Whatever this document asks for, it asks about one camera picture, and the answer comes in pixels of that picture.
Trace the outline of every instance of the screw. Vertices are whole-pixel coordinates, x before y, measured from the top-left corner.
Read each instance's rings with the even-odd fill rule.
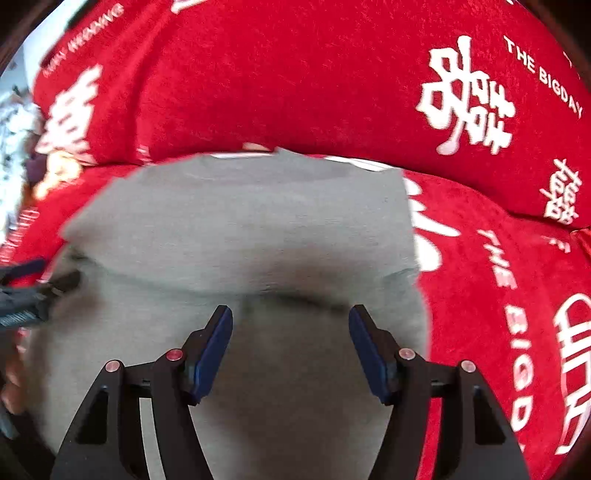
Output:
[[[177,360],[180,360],[183,357],[183,355],[183,351],[180,348],[173,348],[172,350],[166,352],[166,358],[171,362],[176,362]]]
[[[398,354],[405,360],[412,360],[417,356],[417,354],[414,352],[412,348],[401,348],[398,351]]]
[[[113,373],[116,372],[120,366],[121,364],[117,360],[111,360],[105,365],[105,370],[107,370],[109,373]]]
[[[468,372],[469,374],[474,373],[476,371],[476,365],[474,365],[474,362],[470,360],[462,360],[460,366],[462,367],[462,370],[464,370],[464,372]]]

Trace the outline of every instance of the blue gripper pad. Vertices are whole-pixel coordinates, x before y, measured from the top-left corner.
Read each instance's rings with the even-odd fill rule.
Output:
[[[191,393],[197,402],[209,395],[212,390],[217,370],[232,336],[232,328],[232,311],[226,308],[195,367],[195,382]]]
[[[387,403],[391,392],[388,388],[386,362],[379,355],[357,307],[353,307],[349,312],[349,333],[371,393],[378,397],[382,403]]]

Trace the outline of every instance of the folded gray shirt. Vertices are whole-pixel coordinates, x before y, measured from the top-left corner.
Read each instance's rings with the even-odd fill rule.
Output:
[[[369,392],[348,308],[364,303],[401,345],[428,348],[401,170],[201,155],[116,180],[63,236],[86,280],[35,339],[52,447],[106,361],[153,361],[227,304],[230,345],[191,410],[216,480],[368,476],[390,409]],[[142,424],[159,480],[148,414]]]

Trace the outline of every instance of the gray fabric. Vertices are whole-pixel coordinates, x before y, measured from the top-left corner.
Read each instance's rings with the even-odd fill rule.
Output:
[[[76,262],[85,282],[32,349],[52,447],[106,361],[153,361],[227,304],[228,351],[212,394],[191,410],[214,478],[368,476],[390,409],[369,392],[348,308],[365,303],[400,344],[428,347],[399,170],[285,151],[196,157],[117,181],[64,234],[86,257]],[[148,464],[160,480],[147,409]]]

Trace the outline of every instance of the gray garment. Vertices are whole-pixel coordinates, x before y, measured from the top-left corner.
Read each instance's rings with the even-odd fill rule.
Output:
[[[428,344],[399,170],[286,151],[201,156],[118,180],[64,236],[87,258],[77,262],[85,284],[32,349],[52,447],[106,361],[153,361],[227,304],[228,351],[212,394],[191,410],[213,476],[368,476],[390,409],[369,392],[348,308],[365,303],[423,355]],[[144,442],[160,480],[148,407]]]

